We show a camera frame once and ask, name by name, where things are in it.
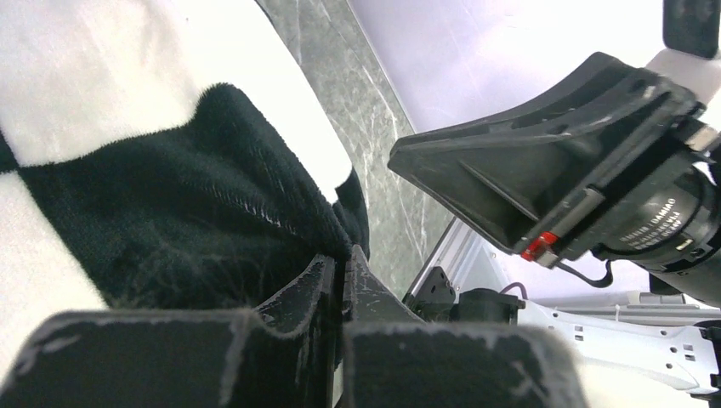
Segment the black cable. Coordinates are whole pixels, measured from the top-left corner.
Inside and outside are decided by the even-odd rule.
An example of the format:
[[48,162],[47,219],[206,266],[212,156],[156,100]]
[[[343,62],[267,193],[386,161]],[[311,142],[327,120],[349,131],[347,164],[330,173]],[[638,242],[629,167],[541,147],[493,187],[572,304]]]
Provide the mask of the black cable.
[[603,289],[613,283],[613,271],[610,268],[610,261],[606,261],[606,276],[599,280],[588,279],[584,274],[573,269],[571,266],[565,263],[559,263],[558,265],[556,265],[556,267],[565,272],[568,272],[571,275],[574,275],[576,278],[588,283],[590,286],[598,287],[598,289]]
[[510,291],[511,289],[514,289],[515,287],[520,289],[520,296],[523,299],[528,299],[528,292],[526,291],[525,286],[523,286],[523,284],[520,282],[514,282],[514,283],[504,287],[499,293],[503,295],[504,293]]

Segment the black fabric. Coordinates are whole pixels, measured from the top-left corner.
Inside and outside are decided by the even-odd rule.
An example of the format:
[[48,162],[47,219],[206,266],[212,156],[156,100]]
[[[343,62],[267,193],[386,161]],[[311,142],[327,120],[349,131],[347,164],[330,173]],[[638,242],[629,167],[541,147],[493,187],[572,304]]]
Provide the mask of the black fabric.
[[254,306],[317,253],[367,253],[357,176],[330,205],[231,85],[208,90],[182,127],[19,173],[112,307]]
[[0,174],[12,172],[18,168],[18,162],[3,137],[3,130],[0,129]]

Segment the screw hole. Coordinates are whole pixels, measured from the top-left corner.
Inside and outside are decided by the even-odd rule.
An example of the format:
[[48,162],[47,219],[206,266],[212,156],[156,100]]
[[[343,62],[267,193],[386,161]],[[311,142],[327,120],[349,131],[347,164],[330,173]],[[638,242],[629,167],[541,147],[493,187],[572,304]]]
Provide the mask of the screw hole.
[[646,88],[646,81],[643,79],[639,79],[638,81],[634,82],[633,85],[631,85],[631,88],[628,89],[628,92],[631,94],[635,94],[643,88]]
[[558,125],[557,127],[550,129],[548,134],[562,134],[566,129],[568,129],[568,125]]

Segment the checkered blanket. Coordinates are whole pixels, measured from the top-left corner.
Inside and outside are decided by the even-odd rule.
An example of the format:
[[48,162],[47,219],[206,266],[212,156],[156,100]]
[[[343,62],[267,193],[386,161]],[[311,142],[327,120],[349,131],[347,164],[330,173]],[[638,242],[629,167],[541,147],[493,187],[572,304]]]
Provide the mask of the checkered blanket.
[[255,305],[366,204],[253,0],[0,0],[0,376],[67,309]]

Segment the cloth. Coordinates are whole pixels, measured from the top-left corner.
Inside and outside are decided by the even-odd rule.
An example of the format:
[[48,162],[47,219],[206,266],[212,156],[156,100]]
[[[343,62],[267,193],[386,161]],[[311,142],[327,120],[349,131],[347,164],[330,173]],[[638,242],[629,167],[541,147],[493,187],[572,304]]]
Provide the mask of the cloth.
[[69,309],[255,306],[368,252],[358,177],[253,0],[0,0],[0,376]]

